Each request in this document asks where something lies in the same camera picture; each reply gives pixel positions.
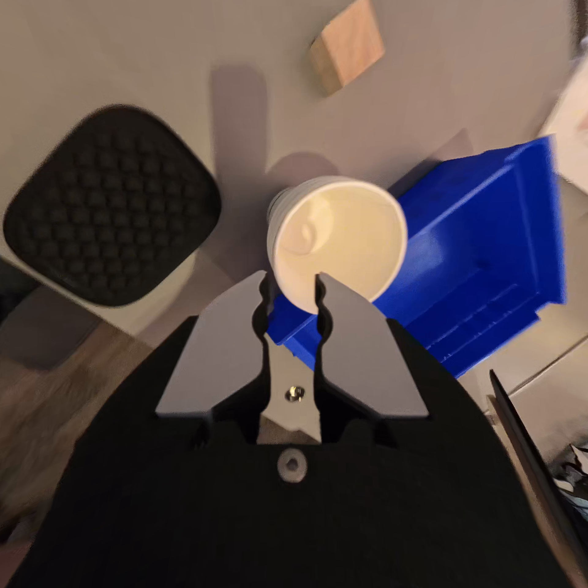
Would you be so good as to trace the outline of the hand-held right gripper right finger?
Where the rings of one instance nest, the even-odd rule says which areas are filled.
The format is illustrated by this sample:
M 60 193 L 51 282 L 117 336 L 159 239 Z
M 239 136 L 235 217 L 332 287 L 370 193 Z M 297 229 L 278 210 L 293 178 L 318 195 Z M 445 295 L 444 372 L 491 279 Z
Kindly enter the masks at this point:
M 315 277 L 315 302 L 320 342 L 314 392 L 322 443 L 340 441 L 356 420 L 375 432 L 389 419 L 428 419 L 385 315 L 327 273 Z

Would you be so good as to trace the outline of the grey fabric panel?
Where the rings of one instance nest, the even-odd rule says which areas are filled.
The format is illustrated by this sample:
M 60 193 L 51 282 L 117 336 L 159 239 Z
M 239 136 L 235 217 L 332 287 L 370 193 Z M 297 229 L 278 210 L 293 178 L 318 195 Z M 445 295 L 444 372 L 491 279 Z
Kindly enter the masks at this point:
M 101 323 L 85 307 L 39 286 L 1 321 L 1 358 L 36 371 L 53 370 Z

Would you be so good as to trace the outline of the blue plastic bin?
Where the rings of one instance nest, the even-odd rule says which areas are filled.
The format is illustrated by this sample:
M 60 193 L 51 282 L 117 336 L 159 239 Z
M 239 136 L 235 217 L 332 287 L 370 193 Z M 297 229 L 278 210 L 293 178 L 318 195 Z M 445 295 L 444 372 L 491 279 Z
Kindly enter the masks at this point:
M 399 204 L 408 248 L 374 305 L 455 378 L 565 303 L 550 136 L 443 161 Z

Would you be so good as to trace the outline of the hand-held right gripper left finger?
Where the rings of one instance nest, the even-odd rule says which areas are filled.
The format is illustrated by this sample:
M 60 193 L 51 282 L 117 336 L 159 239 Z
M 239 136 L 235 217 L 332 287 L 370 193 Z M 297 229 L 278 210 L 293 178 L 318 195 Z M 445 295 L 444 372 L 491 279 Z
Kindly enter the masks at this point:
M 217 296 L 197 317 L 163 395 L 159 417 L 233 422 L 256 443 L 270 400 L 267 272 Z

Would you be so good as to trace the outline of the wooden cube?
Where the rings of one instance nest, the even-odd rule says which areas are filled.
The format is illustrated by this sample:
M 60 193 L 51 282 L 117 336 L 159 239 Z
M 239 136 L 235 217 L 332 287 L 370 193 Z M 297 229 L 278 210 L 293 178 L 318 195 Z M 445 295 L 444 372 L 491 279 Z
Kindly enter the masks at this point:
M 371 1 L 354 1 L 336 15 L 309 48 L 309 59 L 322 89 L 332 96 L 351 84 L 385 55 Z

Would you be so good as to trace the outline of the black padded wrist rest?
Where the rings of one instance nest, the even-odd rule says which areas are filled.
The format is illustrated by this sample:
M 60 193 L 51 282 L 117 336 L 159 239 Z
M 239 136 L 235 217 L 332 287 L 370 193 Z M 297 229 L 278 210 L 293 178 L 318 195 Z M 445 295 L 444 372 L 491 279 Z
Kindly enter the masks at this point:
M 60 142 L 7 207 L 3 234 L 22 262 L 95 305 L 137 302 L 209 238 L 217 184 L 146 110 L 111 105 Z

